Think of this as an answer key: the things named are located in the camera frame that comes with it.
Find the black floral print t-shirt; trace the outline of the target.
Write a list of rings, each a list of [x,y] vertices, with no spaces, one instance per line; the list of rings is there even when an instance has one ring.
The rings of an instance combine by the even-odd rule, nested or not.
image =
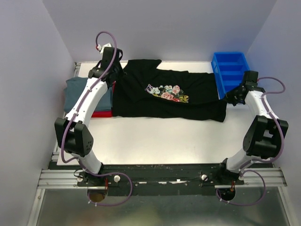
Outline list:
[[[185,118],[224,122],[227,103],[213,73],[161,70],[161,60],[129,60],[114,86],[114,117]]]

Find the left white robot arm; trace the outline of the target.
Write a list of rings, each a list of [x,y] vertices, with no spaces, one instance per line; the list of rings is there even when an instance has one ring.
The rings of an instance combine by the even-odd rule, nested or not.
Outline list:
[[[124,75],[120,60],[121,49],[105,47],[101,61],[89,73],[84,89],[74,107],[64,118],[55,121],[55,134],[61,149],[63,163],[76,160],[82,169],[89,172],[88,180],[94,186],[104,182],[103,164],[92,148],[94,139],[88,126],[101,98],[117,78]]]

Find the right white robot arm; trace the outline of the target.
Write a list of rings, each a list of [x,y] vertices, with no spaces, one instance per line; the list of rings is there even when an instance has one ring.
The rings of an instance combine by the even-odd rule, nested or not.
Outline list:
[[[259,80],[258,72],[246,71],[240,85],[224,97],[233,106],[247,105],[254,119],[244,136],[242,148],[220,164],[216,178],[223,185],[242,175],[252,164],[272,163],[283,152],[289,124],[273,112],[267,100],[269,93],[259,87]]]

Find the blue plastic bin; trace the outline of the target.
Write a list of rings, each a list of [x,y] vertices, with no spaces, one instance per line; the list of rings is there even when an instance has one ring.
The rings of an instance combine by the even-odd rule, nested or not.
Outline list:
[[[238,87],[250,68],[242,52],[215,52],[211,61],[219,100],[227,104],[226,94]]]

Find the folded red t-shirt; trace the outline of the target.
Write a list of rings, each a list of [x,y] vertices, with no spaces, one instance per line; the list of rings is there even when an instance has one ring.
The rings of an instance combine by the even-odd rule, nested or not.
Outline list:
[[[108,88],[104,96],[101,98],[99,103],[97,104],[93,114],[92,118],[110,118],[112,117],[112,102],[113,102],[113,92],[114,87]]]

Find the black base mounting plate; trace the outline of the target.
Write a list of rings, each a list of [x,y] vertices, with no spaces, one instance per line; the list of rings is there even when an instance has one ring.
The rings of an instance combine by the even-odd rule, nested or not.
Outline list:
[[[220,173],[220,164],[153,164],[153,165],[107,165],[102,170],[102,176],[93,176],[79,167],[83,175],[90,177],[92,182],[96,182],[96,178],[106,179],[112,182],[110,190],[113,191],[113,196],[127,197],[132,196],[133,184],[138,181],[175,181],[176,179],[195,179],[200,177],[204,184],[213,182],[213,186],[231,186],[230,189],[220,190],[223,193],[233,195],[236,182],[243,182],[246,173],[251,168],[258,165],[272,166],[272,164],[256,163],[250,168],[247,168],[243,179],[238,176],[231,177]]]

